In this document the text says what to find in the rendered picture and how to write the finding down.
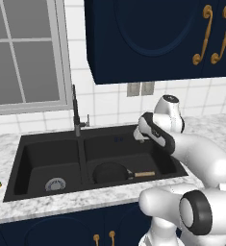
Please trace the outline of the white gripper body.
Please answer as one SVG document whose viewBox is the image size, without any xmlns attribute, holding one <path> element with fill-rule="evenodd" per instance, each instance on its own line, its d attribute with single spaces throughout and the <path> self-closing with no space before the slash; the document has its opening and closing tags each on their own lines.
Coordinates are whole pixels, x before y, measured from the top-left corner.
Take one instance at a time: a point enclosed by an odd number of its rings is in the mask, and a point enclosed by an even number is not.
<svg viewBox="0 0 226 246">
<path fill-rule="evenodd" d="M 139 128 L 136 128 L 133 133 L 134 139 L 143 143 L 145 140 L 148 140 L 148 136 L 144 136 L 140 131 Z"/>
</svg>

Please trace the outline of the black double sink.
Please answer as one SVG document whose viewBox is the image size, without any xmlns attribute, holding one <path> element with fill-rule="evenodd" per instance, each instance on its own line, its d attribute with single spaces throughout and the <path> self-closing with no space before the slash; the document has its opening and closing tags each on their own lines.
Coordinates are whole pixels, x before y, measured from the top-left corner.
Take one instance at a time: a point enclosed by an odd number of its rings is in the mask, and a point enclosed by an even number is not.
<svg viewBox="0 0 226 246">
<path fill-rule="evenodd" d="M 134 125 L 73 131 L 20 138 L 12 173 L 6 189 L 6 202 L 97 189 L 167 180 L 187 175 L 180 162 L 167 155 L 151 140 L 136 141 Z M 96 184 L 95 167 L 104 162 L 122 164 L 132 172 L 154 171 L 154 177 Z M 46 183 L 63 178 L 65 189 L 46 191 Z"/>
</svg>

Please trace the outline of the silver sink drain strainer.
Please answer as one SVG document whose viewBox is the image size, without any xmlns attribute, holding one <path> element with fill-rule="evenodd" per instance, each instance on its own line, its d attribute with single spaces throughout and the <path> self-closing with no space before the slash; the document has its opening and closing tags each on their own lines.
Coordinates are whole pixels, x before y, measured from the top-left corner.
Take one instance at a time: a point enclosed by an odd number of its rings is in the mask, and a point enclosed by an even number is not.
<svg viewBox="0 0 226 246">
<path fill-rule="evenodd" d="M 65 189 L 65 187 L 66 187 L 66 182 L 63 178 L 53 178 L 46 183 L 45 190 L 56 191 L 56 190 Z"/>
</svg>

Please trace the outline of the black tap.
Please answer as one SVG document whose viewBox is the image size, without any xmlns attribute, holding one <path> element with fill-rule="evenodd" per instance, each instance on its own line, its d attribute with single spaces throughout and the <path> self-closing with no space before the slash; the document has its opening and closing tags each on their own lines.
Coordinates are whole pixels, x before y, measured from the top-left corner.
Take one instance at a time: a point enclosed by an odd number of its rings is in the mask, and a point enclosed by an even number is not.
<svg viewBox="0 0 226 246">
<path fill-rule="evenodd" d="M 73 103 L 73 113 L 74 113 L 73 115 L 74 131 L 75 131 L 76 136 L 79 137 L 81 135 L 81 129 L 83 127 L 89 126 L 89 115 L 87 115 L 86 122 L 82 122 L 80 120 L 75 86 L 72 86 L 72 103 Z"/>
</svg>

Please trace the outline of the wide navy upper cupboard door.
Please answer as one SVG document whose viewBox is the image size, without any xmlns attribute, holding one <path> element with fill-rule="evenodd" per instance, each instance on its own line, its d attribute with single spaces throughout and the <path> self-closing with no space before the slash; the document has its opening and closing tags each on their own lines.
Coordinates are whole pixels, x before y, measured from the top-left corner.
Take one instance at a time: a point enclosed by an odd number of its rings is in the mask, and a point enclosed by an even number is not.
<svg viewBox="0 0 226 246">
<path fill-rule="evenodd" d="M 84 0 L 87 59 L 98 85 L 199 78 L 215 0 Z"/>
</svg>

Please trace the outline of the navy lower cupboard door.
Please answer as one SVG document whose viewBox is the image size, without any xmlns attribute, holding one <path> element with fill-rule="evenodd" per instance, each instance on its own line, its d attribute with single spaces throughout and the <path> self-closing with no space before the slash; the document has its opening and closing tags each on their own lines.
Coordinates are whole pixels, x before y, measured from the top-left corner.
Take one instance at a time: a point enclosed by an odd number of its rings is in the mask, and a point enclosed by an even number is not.
<svg viewBox="0 0 226 246">
<path fill-rule="evenodd" d="M 148 232 L 152 218 L 145 215 L 138 203 L 106 208 L 105 246 L 112 246 L 109 232 L 114 231 L 114 246 L 138 246 Z"/>
<path fill-rule="evenodd" d="M 0 246 L 104 246 L 103 216 L 84 210 L 0 224 Z"/>
</svg>

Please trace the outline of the grey framed window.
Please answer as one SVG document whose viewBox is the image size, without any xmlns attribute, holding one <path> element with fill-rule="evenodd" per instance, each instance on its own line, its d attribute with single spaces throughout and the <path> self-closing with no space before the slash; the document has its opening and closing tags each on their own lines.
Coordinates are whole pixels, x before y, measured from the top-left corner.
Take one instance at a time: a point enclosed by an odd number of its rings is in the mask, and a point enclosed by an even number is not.
<svg viewBox="0 0 226 246">
<path fill-rule="evenodd" d="M 64 0 L 0 0 L 0 115 L 72 108 Z"/>
</svg>

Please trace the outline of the grey wall socket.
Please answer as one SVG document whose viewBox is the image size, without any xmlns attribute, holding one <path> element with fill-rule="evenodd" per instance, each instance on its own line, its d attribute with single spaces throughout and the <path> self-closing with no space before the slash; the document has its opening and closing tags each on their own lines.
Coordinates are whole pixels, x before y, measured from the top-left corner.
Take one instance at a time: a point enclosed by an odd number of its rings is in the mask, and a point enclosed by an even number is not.
<svg viewBox="0 0 226 246">
<path fill-rule="evenodd" d="M 139 96 L 140 83 L 128 83 L 127 84 L 127 96 Z"/>
<path fill-rule="evenodd" d="M 141 84 L 141 95 L 152 95 L 154 93 L 155 83 L 154 82 L 143 82 Z"/>
</svg>

